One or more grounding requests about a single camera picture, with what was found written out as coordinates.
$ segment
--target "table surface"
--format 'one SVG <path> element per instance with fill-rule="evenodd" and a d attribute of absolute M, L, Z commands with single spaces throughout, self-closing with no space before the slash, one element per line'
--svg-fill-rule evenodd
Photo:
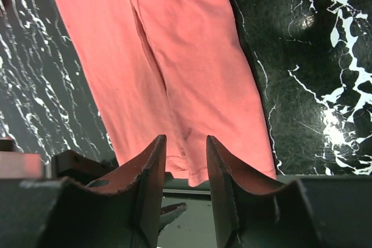
<path fill-rule="evenodd" d="M 230 1 L 278 173 L 370 174 L 369 1 Z M 46 163 L 66 149 L 115 163 L 55 1 L 12 4 L 0 22 L 0 135 Z"/>

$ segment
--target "pink t-shirt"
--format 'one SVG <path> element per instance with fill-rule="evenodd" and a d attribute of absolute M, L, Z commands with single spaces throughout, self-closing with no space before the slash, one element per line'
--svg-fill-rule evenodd
<path fill-rule="evenodd" d="M 228 0 L 56 0 L 119 164 L 167 135 L 166 171 L 208 180 L 206 137 L 275 177 Z"/>

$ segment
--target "gray floor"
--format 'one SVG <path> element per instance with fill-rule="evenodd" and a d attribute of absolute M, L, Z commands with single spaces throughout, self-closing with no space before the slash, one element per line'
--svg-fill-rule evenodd
<path fill-rule="evenodd" d="M 188 210 L 160 234 L 158 246 L 161 248 L 216 248 L 212 203 L 168 197 L 163 206 L 186 203 Z"/>

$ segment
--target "black marble surface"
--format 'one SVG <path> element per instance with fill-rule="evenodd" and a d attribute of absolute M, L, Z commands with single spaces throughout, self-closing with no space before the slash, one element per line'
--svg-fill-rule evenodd
<path fill-rule="evenodd" d="M 372 1 L 230 0 L 279 174 L 372 174 Z"/>
<path fill-rule="evenodd" d="M 12 0 L 0 21 L 0 136 L 46 163 L 66 149 L 115 158 L 54 0 Z"/>

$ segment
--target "white marble veining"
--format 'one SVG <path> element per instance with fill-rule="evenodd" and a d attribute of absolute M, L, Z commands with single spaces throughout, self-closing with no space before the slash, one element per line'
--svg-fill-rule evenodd
<path fill-rule="evenodd" d="M 243 27 L 243 30 L 246 34 L 248 34 L 247 30 L 246 30 L 246 27 L 245 27 L 245 19 L 244 19 L 244 15 L 238 5 L 238 2 L 237 0 L 234 0 L 235 2 L 235 5 L 239 11 L 239 14 L 241 16 L 241 21 L 242 21 L 242 27 Z M 257 63 L 259 64 L 259 66 L 262 68 L 262 71 L 264 73 L 264 76 L 265 76 L 265 88 L 264 88 L 264 97 L 266 100 L 269 100 L 269 98 L 267 97 L 267 88 L 269 86 L 269 77 L 267 76 L 267 73 L 261 63 L 261 61 L 259 60 L 259 58 L 257 57 L 257 54 L 256 52 L 254 52 L 254 55 L 256 56 L 256 61 Z M 282 166 L 282 161 L 278 158 L 278 154 L 276 152 L 276 148 L 275 148 L 275 139 L 273 137 L 273 126 L 271 124 L 271 116 L 272 116 L 272 112 L 275 111 L 276 109 L 276 104 L 274 102 L 274 105 L 272 106 L 272 108 L 270 109 L 270 112 L 269 112 L 269 115 L 268 115 L 268 118 L 267 118 L 267 123 L 269 125 L 269 137 L 270 137 L 270 140 L 271 140 L 271 149 L 273 151 L 273 155 L 274 155 L 274 158 L 276 160 L 276 169 L 281 173 L 281 174 L 284 174 L 284 172 L 281 170 L 281 166 Z"/>
<path fill-rule="evenodd" d="M 54 0 L 44 1 L 11 0 L 12 11 L 1 19 L 0 135 L 14 138 L 25 152 L 41 153 L 45 163 L 66 149 L 99 160 L 102 148 L 90 140 L 81 121 L 94 123 L 110 150 L 112 144 L 81 84 L 84 75 L 70 38 L 60 29 Z"/>
<path fill-rule="evenodd" d="M 306 7 L 310 7 L 310 11 L 317 13 L 316 3 L 314 0 L 301 0 L 300 3 L 293 9 L 302 9 L 302 5 L 307 1 Z M 334 28 L 332 29 L 330 36 L 330 43 L 333 48 L 338 44 L 343 43 L 347 49 L 347 53 L 343 53 L 342 56 L 349 56 L 351 62 L 347 66 L 348 70 L 357 72 L 357 80 L 352 88 L 355 92 L 359 94 L 359 99 L 352 106 L 343 104 L 341 97 L 346 91 L 346 84 L 343 80 L 343 73 L 346 68 L 342 68 L 341 64 L 339 65 L 340 74 L 339 74 L 339 87 L 334 89 L 330 94 L 323 96 L 317 96 L 306 85 L 305 82 L 296 75 L 296 72 L 300 69 L 300 66 L 296 66 L 294 69 L 288 70 L 288 74 L 294 78 L 294 80 L 305 90 L 307 91 L 314 100 L 321 104 L 323 107 L 322 117 L 324 123 L 324 131 L 315 131 L 326 135 L 326 141 L 324 143 L 324 152 L 323 154 L 315 154 L 315 157 L 325 157 L 326 150 L 332 150 L 336 163 L 341 168 L 350 168 L 354 174 L 371 174 L 372 173 L 372 161 L 371 160 L 362 160 L 360 155 L 358 157 L 359 162 L 363 167 L 357 168 L 348 163 L 347 158 L 344 158 L 344 154 L 339 151 L 340 146 L 345 145 L 350 147 L 353 150 L 353 155 L 356 156 L 356 152 L 359 150 L 359 145 L 365 141 L 367 138 L 370 138 L 372 134 L 364 138 L 356 137 L 356 127 L 348 132 L 348 136 L 345 137 L 343 131 L 345 130 L 346 123 L 354 124 L 355 113 L 358 110 L 362 110 L 364 105 L 372 104 L 372 94 L 363 92 L 358 88 L 358 86 L 364 82 L 372 81 L 372 74 L 368 73 L 365 68 L 359 66 L 358 57 L 356 56 L 353 47 L 355 43 L 362 36 L 366 35 L 363 31 L 363 26 L 368 26 L 368 15 L 363 11 L 353 7 L 349 0 L 330 0 L 331 5 L 327 8 L 327 11 L 332 13 L 335 17 Z M 361 35 L 352 35 L 352 26 L 358 27 Z M 332 175 L 333 172 L 328 167 L 325 169 L 325 174 Z"/>

